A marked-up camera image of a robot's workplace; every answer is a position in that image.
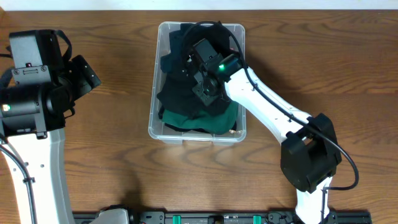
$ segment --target pile of clothes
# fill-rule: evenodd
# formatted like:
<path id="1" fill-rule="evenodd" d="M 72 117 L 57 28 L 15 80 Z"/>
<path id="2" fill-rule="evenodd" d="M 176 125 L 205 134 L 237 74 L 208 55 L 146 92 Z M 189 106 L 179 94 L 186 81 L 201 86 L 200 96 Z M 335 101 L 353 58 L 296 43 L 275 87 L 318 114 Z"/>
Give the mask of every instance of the pile of clothes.
<path id="1" fill-rule="evenodd" d="M 226 57 L 232 51 L 229 34 L 216 26 L 198 26 L 183 37 L 190 26 L 192 24 L 181 24 L 180 30 L 169 34 L 170 53 L 160 59 L 160 68 L 167 76 L 162 91 L 157 94 L 162 103 L 159 119 L 167 127 L 180 132 L 194 130 L 224 134 L 236 130 L 239 105 L 223 93 L 205 106 L 192 91 L 197 84 L 194 75 L 198 69 L 193 63 L 187 63 L 188 54 L 182 49 L 183 46 L 189 47 L 205 38 L 217 52 Z"/>

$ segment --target robotic arm link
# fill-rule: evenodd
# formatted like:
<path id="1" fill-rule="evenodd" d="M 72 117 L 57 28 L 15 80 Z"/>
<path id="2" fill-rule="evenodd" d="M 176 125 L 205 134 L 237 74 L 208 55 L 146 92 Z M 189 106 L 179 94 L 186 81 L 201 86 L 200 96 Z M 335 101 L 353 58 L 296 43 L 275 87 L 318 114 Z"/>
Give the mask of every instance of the robotic arm link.
<path id="1" fill-rule="evenodd" d="M 220 23 L 199 22 L 187 32 L 201 24 L 225 29 Z M 64 55 L 60 53 L 57 35 L 68 44 Z M 199 79 L 202 81 L 194 92 L 198 92 L 204 104 L 211 103 L 219 94 L 226 94 L 270 130 L 281 144 L 282 172 L 297 189 L 297 216 L 306 224 L 322 223 L 330 213 L 327 190 L 341 189 L 329 187 L 341 162 L 341 153 L 356 171 L 355 183 L 344 190 L 358 184 L 358 170 L 337 145 L 331 121 L 324 114 L 311 117 L 263 84 L 246 65 L 235 36 L 230 35 L 238 52 L 225 58 L 217 55 L 205 39 L 190 48 L 189 56 L 200 68 Z M 0 89 L 0 149 L 11 171 L 21 223 L 72 224 L 75 219 L 63 165 L 63 114 L 70 110 L 74 115 L 75 100 L 96 88 L 101 81 L 81 55 L 70 61 L 72 45 L 62 31 L 11 33 L 10 43 L 16 66 L 12 70 L 16 86 Z M 289 218 L 289 214 L 280 216 L 285 221 Z M 178 218 L 176 223 L 174 217 L 172 220 L 173 224 L 178 223 Z M 119 208 L 101 212 L 91 221 L 94 224 L 128 224 L 137 220 L 132 221 L 127 210 Z"/>

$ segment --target green strip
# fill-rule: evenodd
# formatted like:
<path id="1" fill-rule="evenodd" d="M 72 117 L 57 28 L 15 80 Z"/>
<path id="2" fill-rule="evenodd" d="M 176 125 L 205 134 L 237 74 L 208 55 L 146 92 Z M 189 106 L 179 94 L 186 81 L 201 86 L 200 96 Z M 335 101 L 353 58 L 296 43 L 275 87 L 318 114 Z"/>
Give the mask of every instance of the green strip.
<path id="1" fill-rule="evenodd" d="M 261 224 L 261 216 L 254 215 L 253 216 L 253 224 Z"/>
<path id="2" fill-rule="evenodd" d="M 174 215 L 173 216 L 173 224 L 181 224 L 181 216 Z"/>

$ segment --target plastic bin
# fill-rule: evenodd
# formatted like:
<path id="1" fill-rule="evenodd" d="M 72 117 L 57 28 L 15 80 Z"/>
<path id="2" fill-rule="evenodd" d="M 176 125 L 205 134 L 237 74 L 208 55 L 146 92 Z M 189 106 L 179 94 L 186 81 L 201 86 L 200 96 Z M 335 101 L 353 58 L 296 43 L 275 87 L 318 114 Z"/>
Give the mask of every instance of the plastic bin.
<path id="1" fill-rule="evenodd" d="M 169 33 L 180 30 L 180 24 L 182 22 L 163 22 L 159 26 L 159 32 L 157 34 L 157 48 L 156 48 L 156 60 L 155 60 L 155 72 L 154 72 L 154 84 L 152 87 L 152 99 L 150 104 L 150 115 L 148 133 L 154 139 L 162 140 L 168 144 L 182 144 L 184 140 L 187 141 L 211 141 L 216 145 L 232 145 L 236 142 L 242 141 L 246 137 L 246 109 L 239 105 L 239 113 L 236 119 L 236 132 L 226 133 L 222 135 L 217 134 L 205 134 L 198 133 L 196 131 L 189 131 L 181 133 L 174 131 L 164 125 L 159 119 L 158 112 L 161 108 L 160 101 L 156 98 L 156 95 L 162 90 L 166 74 L 160 69 L 160 58 L 161 56 L 170 53 L 170 42 Z M 241 45 L 242 51 L 244 52 L 244 38 L 245 30 L 241 24 L 223 24 L 235 35 L 236 39 Z M 232 38 L 229 38 L 230 46 L 236 49 L 236 44 Z"/>

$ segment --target cable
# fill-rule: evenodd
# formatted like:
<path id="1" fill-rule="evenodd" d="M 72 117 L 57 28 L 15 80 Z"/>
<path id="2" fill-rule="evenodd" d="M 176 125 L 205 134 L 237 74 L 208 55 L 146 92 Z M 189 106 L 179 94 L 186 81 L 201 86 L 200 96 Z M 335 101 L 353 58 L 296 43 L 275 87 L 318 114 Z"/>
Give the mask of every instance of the cable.
<path id="1" fill-rule="evenodd" d="M 8 156 L 18 168 L 21 170 L 22 175 L 24 176 L 23 182 L 26 184 L 27 189 L 27 197 L 29 199 L 29 207 L 30 207 L 30 218 L 32 220 L 32 224 L 37 224 L 37 215 L 35 209 L 35 200 L 33 195 L 33 188 L 32 182 L 34 181 L 33 178 L 30 177 L 26 167 L 24 166 L 23 162 L 21 162 L 13 153 L 8 151 L 4 146 L 0 145 L 0 151 L 2 151 L 6 156 Z"/>
<path id="2" fill-rule="evenodd" d="M 10 54 L 0 54 L 0 57 L 12 58 L 12 56 Z"/>
<path id="3" fill-rule="evenodd" d="M 183 39 L 187 36 L 188 32 L 190 32 L 194 27 L 199 26 L 201 24 L 213 24 L 214 26 L 219 26 L 222 27 L 222 29 L 226 30 L 230 36 L 232 37 L 232 39 L 234 40 L 237 48 L 238 48 L 238 52 L 240 54 L 240 59 L 241 59 L 241 63 L 242 63 L 242 67 L 244 69 L 244 72 L 250 82 L 250 84 L 253 86 L 253 88 L 264 98 L 266 99 L 272 106 L 274 106 L 275 108 L 277 108 L 281 113 L 283 113 L 285 116 L 287 116 L 289 119 L 291 119 L 292 121 L 295 121 L 296 123 L 298 123 L 299 125 L 303 126 L 304 128 L 306 128 L 307 130 L 309 130 L 311 133 L 313 133 L 314 135 L 322 138 L 323 140 L 327 141 L 328 143 L 330 143 L 331 145 L 333 145 L 335 148 L 337 148 L 347 159 L 347 161 L 351 164 L 353 170 L 354 170 L 354 175 L 355 175 L 355 180 L 354 183 L 352 183 L 350 186 L 347 187 L 324 187 L 322 190 L 324 191 L 324 195 L 323 195 L 323 200 L 322 200 L 322 210 L 321 210 L 321 214 L 322 214 L 322 223 L 323 223 L 323 213 L 325 212 L 325 194 L 327 190 L 351 190 L 353 188 L 355 188 L 358 185 L 359 182 L 359 171 L 358 168 L 356 167 L 354 161 L 352 160 L 352 158 L 348 155 L 348 153 L 341 147 L 339 146 L 337 143 L 335 143 L 334 141 L 332 141 L 330 138 L 328 138 L 327 136 L 325 136 L 324 134 L 322 134 L 321 132 L 319 132 L 318 130 L 316 130 L 315 128 L 309 126 L 307 123 L 304 123 L 303 121 L 299 120 L 298 118 L 296 118 L 294 115 L 290 114 L 288 111 L 286 111 L 285 109 L 283 109 L 281 106 L 279 106 L 276 102 L 274 102 L 272 99 L 270 99 L 266 94 L 264 94 L 259 88 L 257 83 L 255 83 L 251 77 L 250 74 L 248 72 L 248 66 L 246 64 L 246 61 L 244 59 L 244 55 L 241 49 L 241 46 L 239 45 L 238 40 L 236 39 L 235 35 L 228 30 L 225 26 L 223 26 L 221 23 L 219 22 L 213 22 L 213 21 L 202 21 L 202 22 L 197 22 L 196 24 L 190 26 L 187 31 L 184 33 L 183 35 Z"/>

